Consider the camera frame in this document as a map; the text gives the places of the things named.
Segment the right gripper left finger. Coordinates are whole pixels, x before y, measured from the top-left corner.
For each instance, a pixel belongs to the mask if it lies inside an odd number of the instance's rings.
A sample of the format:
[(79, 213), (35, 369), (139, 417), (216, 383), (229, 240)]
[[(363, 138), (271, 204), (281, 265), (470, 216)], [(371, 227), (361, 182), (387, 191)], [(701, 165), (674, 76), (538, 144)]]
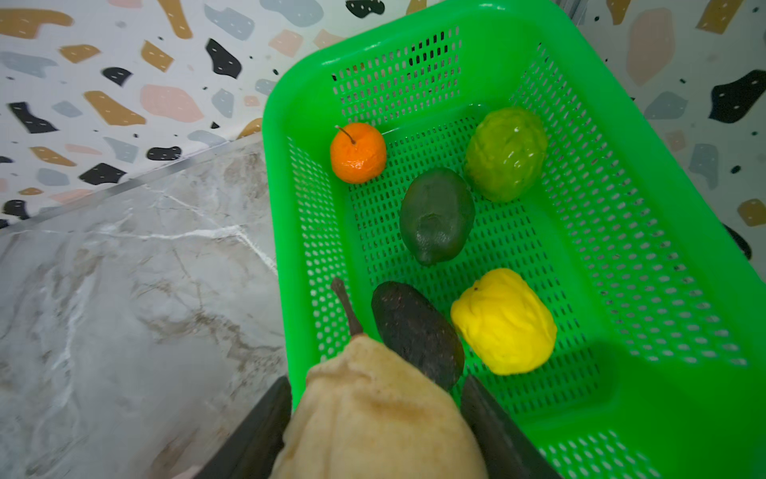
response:
[(269, 478), (292, 413), (286, 375), (279, 377), (195, 478)]

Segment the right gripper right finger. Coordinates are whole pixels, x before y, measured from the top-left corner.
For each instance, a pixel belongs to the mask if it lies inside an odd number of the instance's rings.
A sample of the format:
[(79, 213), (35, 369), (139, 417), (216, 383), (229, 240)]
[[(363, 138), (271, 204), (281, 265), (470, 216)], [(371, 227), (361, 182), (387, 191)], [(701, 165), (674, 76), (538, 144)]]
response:
[(561, 478), (474, 375), (465, 381), (460, 410), (478, 442), (490, 478)]

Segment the beige pear fruit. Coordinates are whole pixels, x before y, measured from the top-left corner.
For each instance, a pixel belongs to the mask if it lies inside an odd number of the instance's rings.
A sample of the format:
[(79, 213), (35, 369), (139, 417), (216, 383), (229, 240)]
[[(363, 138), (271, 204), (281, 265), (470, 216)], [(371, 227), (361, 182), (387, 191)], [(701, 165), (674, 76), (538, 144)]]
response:
[(351, 341), (309, 371), (271, 477), (487, 477), (475, 435), (452, 397), (363, 332), (341, 279), (331, 287)]

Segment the yellow fruit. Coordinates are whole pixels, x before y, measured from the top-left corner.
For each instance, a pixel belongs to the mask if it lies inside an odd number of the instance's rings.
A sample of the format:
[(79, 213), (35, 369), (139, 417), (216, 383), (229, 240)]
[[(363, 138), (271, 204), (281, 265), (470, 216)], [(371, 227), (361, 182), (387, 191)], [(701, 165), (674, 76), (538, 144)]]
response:
[(558, 327), (549, 309), (520, 275), (493, 269), (454, 301), (453, 325), (488, 369), (524, 374), (545, 364)]

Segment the dark brown avocado fruit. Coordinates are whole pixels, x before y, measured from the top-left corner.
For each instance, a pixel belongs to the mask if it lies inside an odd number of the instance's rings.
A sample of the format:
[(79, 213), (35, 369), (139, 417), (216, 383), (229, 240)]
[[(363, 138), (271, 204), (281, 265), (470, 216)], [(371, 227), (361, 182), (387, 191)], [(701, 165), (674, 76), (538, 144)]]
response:
[(465, 351), (453, 325), (418, 289), (385, 281), (373, 291), (371, 307), (384, 344), (449, 391), (459, 381)]

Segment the green avocado fruit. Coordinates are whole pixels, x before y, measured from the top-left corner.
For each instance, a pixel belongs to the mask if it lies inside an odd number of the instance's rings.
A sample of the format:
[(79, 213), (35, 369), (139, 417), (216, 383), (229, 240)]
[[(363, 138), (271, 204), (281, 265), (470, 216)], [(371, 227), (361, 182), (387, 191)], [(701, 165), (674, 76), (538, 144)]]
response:
[(434, 168), (418, 176), (405, 194), (401, 237), (416, 261), (431, 267), (461, 253), (475, 216), (467, 183), (448, 168)]

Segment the yellow-green bumpy fruit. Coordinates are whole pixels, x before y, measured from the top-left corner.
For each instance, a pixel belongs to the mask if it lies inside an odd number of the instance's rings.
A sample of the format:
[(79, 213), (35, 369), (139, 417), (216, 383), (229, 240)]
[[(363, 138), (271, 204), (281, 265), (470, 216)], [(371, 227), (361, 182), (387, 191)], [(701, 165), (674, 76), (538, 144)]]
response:
[(536, 183), (548, 149), (539, 116), (519, 106), (496, 110), (486, 116), (469, 142), (465, 175), (487, 200), (509, 203)]

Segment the orange fruit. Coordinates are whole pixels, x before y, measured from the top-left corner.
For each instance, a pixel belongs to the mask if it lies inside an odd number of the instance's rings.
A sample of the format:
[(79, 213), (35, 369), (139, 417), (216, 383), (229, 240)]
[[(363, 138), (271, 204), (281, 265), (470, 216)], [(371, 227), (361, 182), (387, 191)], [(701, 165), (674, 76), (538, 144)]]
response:
[(383, 135), (364, 123), (336, 126), (330, 145), (330, 163), (335, 176), (344, 183), (361, 185), (379, 177), (387, 165)]

